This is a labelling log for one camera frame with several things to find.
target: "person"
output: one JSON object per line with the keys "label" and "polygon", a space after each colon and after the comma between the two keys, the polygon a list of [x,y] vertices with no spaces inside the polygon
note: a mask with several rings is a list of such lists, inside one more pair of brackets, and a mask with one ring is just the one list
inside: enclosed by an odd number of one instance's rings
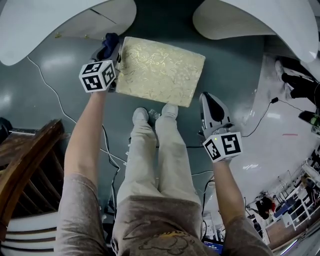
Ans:
{"label": "person", "polygon": [[316,107],[320,106],[320,88],[318,90],[318,82],[310,81],[300,76],[288,75],[285,73],[280,60],[277,60],[274,66],[277,79],[280,82],[289,84],[293,88],[290,89],[285,85],[287,99],[308,98]]}
{"label": "person", "polygon": [[316,182],[307,174],[304,174],[301,177],[301,182],[310,198],[310,201],[315,207],[318,207],[320,203],[320,188],[316,185]]}
{"label": "person", "polygon": [[[91,95],[67,146],[54,245],[57,255],[108,255],[97,199],[105,98],[105,92]],[[217,255],[201,242],[202,206],[193,186],[187,148],[177,129],[177,115],[178,107],[166,104],[155,123],[160,171],[156,187],[156,135],[144,108],[133,113],[128,161],[117,193],[112,234],[113,249],[119,256]],[[213,169],[226,230],[223,254],[273,255],[245,216],[243,197],[227,162],[214,163]]]}
{"label": "person", "polygon": [[273,198],[264,195],[261,200],[255,202],[256,209],[247,207],[248,210],[252,210],[259,214],[264,220],[268,219],[276,210],[276,203]]}

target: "shoe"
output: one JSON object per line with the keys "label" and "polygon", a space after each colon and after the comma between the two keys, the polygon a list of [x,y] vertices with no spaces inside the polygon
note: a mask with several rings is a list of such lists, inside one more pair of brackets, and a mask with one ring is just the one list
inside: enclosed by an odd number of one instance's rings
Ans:
{"label": "shoe", "polygon": [[285,72],[284,71],[284,67],[282,66],[280,60],[276,60],[274,63],[274,68],[275,68],[275,72],[276,72],[276,78],[278,79],[279,82],[284,82],[282,80],[282,75]]}
{"label": "shoe", "polygon": [[136,122],[140,122],[140,121],[147,121],[149,120],[149,115],[148,112],[145,108],[143,107],[138,107],[134,113],[133,113],[133,117],[132,117],[132,122],[133,124],[135,124]]}
{"label": "shoe", "polygon": [[161,114],[162,116],[172,117],[176,119],[178,116],[178,109],[178,106],[167,103],[162,108]]}

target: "leg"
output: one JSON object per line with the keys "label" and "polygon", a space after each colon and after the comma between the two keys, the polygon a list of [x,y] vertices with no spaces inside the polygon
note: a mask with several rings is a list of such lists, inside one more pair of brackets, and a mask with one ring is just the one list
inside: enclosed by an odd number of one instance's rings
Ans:
{"label": "leg", "polygon": [[155,122],[159,139],[159,191],[165,197],[201,205],[191,177],[186,144],[177,129],[177,115],[178,107],[167,104]]}
{"label": "leg", "polygon": [[129,196],[162,197],[156,188],[153,170],[157,139],[148,124],[148,113],[144,108],[134,112],[133,123],[125,178],[117,195],[118,204]]}
{"label": "leg", "polygon": [[255,205],[256,205],[256,208],[258,209],[259,214],[260,214],[261,212],[264,212],[264,211],[265,211],[265,209],[264,209],[264,207],[263,207],[263,205],[261,204],[260,201],[255,202]]}
{"label": "leg", "polygon": [[317,83],[309,81],[299,76],[282,74],[282,80],[293,87],[291,97],[295,98],[308,98],[313,104],[315,104],[315,89]]}

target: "white cable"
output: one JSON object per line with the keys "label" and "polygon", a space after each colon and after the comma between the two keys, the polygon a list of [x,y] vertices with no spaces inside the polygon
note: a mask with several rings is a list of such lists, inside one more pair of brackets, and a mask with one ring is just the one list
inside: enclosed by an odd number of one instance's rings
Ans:
{"label": "white cable", "polygon": [[[40,75],[41,75],[41,78],[42,78],[44,84],[45,84],[46,86],[48,86],[48,87],[54,92],[54,94],[56,95],[56,97],[57,97],[57,99],[58,99],[58,101],[59,101],[59,105],[60,105],[60,108],[61,108],[61,111],[62,111],[63,115],[76,124],[77,122],[76,122],[72,117],[70,117],[69,115],[67,115],[67,114],[65,113],[65,111],[64,111],[64,109],[63,109],[63,107],[62,107],[62,104],[61,104],[60,97],[59,97],[58,93],[56,92],[55,89],[53,89],[53,88],[46,82],[46,80],[45,80],[45,78],[44,78],[44,76],[43,76],[43,74],[42,74],[42,71],[41,71],[41,68],[39,67],[39,65],[36,64],[32,59],[30,59],[29,56],[27,56],[27,59],[28,59],[31,63],[33,63],[35,66],[37,66],[37,68],[39,69],[39,72],[40,72]],[[100,148],[100,150],[101,150],[102,152],[107,153],[107,154],[110,156],[111,159],[112,159],[112,157],[114,157],[114,158],[116,158],[116,159],[118,159],[118,160],[120,160],[120,161],[122,161],[122,162],[124,162],[124,163],[127,163],[125,160],[123,160],[123,159],[121,159],[121,158],[119,158],[119,157],[117,157],[117,156],[109,153],[108,147],[107,147],[107,138],[106,138],[106,135],[105,135],[105,134],[104,134],[104,141],[105,141],[106,150]]]}

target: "white curved structure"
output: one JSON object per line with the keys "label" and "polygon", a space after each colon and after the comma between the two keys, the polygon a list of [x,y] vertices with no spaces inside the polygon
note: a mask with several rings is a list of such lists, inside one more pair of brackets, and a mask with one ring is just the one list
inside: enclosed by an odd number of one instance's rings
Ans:
{"label": "white curved structure", "polygon": [[52,32],[94,39],[122,34],[136,13],[134,0],[7,0],[0,15],[0,61],[18,63]]}
{"label": "white curved structure", "polygon": [[306,63],[318,52],[318,27],[308,0],[206,0],[194,12],[193,24],[213,40],[276,34]]}

